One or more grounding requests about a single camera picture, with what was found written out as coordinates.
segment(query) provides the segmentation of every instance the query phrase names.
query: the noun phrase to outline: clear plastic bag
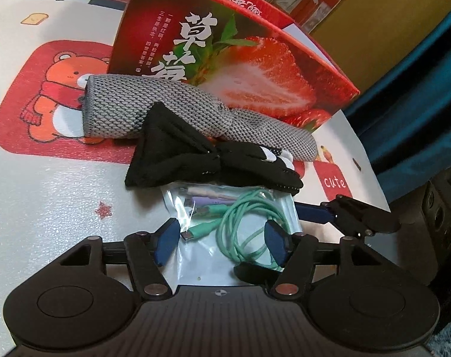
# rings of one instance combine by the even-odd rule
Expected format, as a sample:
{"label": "clear plastic bag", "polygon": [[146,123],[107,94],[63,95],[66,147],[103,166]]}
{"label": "clear plastic bag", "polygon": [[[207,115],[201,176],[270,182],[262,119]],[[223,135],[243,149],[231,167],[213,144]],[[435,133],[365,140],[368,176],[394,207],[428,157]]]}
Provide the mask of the clear plastic bag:
{"label": "clear plastic bag", "polygon": [[[198,208],[212,203],[234,203],[240,196],[260,190],[259,187],[228,187],[212,184],[185,184],[172,183],[162,188],[166,208],[171,217],[175,217],[181,224],[181,232],[188,231],[193,226],[202,222],[212,221],[217,217],[207,219],[203,215],[196,218]],[[271,202],[279,208],[285,216],[291,233],[301,231],[296,214],[293,199],[290,194],[279,191],[262,189],[264,195],[271,195]],[[239,243],[243,243],[251,234],[264,227],[267,217],[263,213],[253,211],[246,213],[240,220],[237,230]],[[251,240],[245,249],[253,252],[264,245],[263,233]],[[268,250],[257,259],[260,263],[270,263]],[[177,251],[171,257],[163,274],[171,288],[177,285],[197,286],[235,286],[242,282],[233,274],[236,265],[220,251],[215,237],[215,232],[202,237],[184,241],[179,240]]]}

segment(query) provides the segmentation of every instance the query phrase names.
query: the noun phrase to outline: cable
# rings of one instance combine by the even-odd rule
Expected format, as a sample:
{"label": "cable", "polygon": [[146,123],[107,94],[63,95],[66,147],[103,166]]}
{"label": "cable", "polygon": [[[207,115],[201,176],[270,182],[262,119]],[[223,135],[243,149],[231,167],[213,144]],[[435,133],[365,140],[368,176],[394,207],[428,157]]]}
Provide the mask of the cable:
{"label": "cable", "polygon": [[266,216],[267,220],[275,220],[285,229],[287,233],[290,233],[290,227],[286,217],[272,200],[273,197],[269,191],[265,189],[257,189],[244,193],[231,206],[208,206],[207,209],[210,214],[222,214],[223,216],[212,222],[201,223],[193,226],[186,232],[182,232],[181,235],[185,240],[198,239],[209,235],[215,230],[215,240],[220,252],[222,252],[222,254],[231,259],[233,262],[250,262],[267,268],[279,269],[280,267],[271,255],[270,264],[261,264],[257,262],[258,258],[260,258],[267,250],[267,246],[265,244],[251,253],[248,253],[245,250],[248,243],[263,233],[264,227],[261,227],[248,236],[248,238],[246,238],[242,243],[239,243],[237,237],[240,221],[246,213],[250,212],[263,214]]}

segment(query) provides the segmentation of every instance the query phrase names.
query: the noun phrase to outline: bread illustration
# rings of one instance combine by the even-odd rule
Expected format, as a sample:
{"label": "bread illustration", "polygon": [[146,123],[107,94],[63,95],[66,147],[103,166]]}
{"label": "bread illustration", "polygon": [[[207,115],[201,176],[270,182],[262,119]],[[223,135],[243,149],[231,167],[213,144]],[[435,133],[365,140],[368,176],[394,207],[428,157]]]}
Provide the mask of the bread illustration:
{"label": "bread illustration", "polygon": [[22,20],[21,24],[27,24],[30,26],[37,26],[45,19],[48,19],[48,14],[46,13],[32,13],[28,15],[24,20]]}

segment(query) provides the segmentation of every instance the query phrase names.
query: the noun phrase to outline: gray rug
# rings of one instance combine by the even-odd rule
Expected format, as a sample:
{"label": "gray rug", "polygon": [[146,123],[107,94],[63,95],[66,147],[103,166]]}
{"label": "gray rug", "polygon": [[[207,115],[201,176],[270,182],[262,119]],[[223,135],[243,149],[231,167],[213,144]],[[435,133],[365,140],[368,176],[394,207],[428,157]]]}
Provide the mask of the gray rug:
{"label": "gray rug", "polygon": [[427,348],[435,357],[451,357],[451,323],[431,337]]}

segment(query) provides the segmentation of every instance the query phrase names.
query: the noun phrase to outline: metal screw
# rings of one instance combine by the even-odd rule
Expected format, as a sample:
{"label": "metal screw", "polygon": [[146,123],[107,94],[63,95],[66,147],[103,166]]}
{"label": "metal screw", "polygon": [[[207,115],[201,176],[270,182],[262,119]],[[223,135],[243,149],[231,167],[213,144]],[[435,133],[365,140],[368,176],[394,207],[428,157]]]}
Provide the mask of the metal screw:
{"label": "metal screw", "polygon": [[275,287],[275,291],[280,295],[295,295],[300,289],[292,283],[282,283]]}
{"label": "metal screw", "polygon": [[144,288],[144,292],[149,295],[163,295],[167,293],[167,286],[161,283],[152,283]]}

